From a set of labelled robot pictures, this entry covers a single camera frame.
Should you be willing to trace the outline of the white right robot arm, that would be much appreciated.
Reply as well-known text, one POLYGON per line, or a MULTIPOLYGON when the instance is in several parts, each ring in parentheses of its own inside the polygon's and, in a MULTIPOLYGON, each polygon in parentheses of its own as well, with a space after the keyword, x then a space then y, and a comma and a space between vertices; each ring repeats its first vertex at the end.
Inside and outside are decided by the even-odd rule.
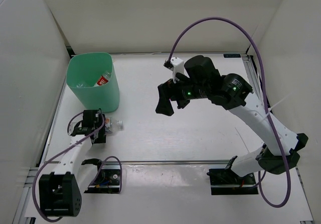
POLYGON ((307 144, 306 134, 296 134, 282 124, 273 114, 267 114, 264 105, 252 86, 240 75, 221 75, 211 58, 198 55, 187 62, 173 57, 164 66, 171 70, 171 79, 158 88, 156 113, 172 116, 172 102, 179 109, 192 99, 208 99, 212 104, 240 118, 262 141, 263 146, 244 156, 233 157, 226 166, 225 177, 236 184, 252 172, 265 170, 281 174, 297 166, 299 150, 307 144))

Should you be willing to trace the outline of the clear bottle blue white label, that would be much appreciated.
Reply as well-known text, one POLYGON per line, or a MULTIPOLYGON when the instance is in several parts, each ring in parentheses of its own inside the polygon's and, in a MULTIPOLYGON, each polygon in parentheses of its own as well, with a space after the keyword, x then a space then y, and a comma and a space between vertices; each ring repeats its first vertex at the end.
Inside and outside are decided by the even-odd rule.
POLYGON ((105 132, 108 135, 116 134, 118 131, 122 131, 123 129, 123 121, 113 119, 112 117, 107 117, 105 119, 105 132))

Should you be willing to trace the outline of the clear bottle red cap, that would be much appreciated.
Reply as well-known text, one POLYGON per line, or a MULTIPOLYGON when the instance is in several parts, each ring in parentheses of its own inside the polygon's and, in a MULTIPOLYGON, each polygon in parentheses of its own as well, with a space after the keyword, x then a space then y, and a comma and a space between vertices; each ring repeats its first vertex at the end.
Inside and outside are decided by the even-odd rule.
POLYGON ((102 73, 102 75, 100 76, 100 78, 97 80, 96 82, 96 86, 102 86, 105 85, 106 83, 108 83, 111 79, 111 72, 109 71, 105 71, 104 73, 102 73))

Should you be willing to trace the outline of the clear bottle black cap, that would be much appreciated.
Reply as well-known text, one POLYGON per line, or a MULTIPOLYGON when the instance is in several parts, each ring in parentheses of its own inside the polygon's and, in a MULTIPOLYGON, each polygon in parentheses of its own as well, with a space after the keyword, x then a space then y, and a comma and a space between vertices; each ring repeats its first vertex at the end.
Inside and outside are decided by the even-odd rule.
POLYGON ((93 85, 89 84, 89 83, 87 83, 85 81, 81 81, 81 82, 76 84, 76 87, 77 88, 88 88, 88 87, 93 87, 93 85))

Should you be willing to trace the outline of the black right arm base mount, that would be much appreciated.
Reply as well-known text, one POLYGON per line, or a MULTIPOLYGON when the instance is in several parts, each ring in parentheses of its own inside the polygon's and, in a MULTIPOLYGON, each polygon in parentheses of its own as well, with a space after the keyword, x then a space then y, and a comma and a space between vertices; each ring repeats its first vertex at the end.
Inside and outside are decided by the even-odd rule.
POLYGON ((232 170, 237 156, 232 157, 225 167, 212 167, 207 172, 210 178, 211 195, 256 195, 258 189, 254 173, 239 177, 232 170))

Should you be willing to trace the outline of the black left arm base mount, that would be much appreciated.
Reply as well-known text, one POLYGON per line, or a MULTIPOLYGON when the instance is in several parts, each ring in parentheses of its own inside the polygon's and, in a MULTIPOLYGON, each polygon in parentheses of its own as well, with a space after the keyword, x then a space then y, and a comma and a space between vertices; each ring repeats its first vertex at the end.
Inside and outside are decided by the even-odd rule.
POLYGON ((122 172, 119 165, 104 165, 100 176, 89 186, 88 194, 120 194, 122 172))

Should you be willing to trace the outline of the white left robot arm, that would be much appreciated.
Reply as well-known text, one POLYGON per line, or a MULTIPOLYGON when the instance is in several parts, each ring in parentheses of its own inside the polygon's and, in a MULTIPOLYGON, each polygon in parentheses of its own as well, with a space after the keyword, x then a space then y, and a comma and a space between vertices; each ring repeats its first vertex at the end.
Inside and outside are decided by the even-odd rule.
POLYGON ((105 171, 95 164, 84 164, 87 152, 94 144, 106 142, 105 115, 101 109, 84 110, 82 120, 70 121, 67 133, 70 143, 67 149, 48 160, 60 161, 49 174, 42 174, 42 165, 33 182, 32 198, 37 212, 48 222, 63 217, 77 216, 81 210, 82 193, 89 184, 99 184, 105 171))

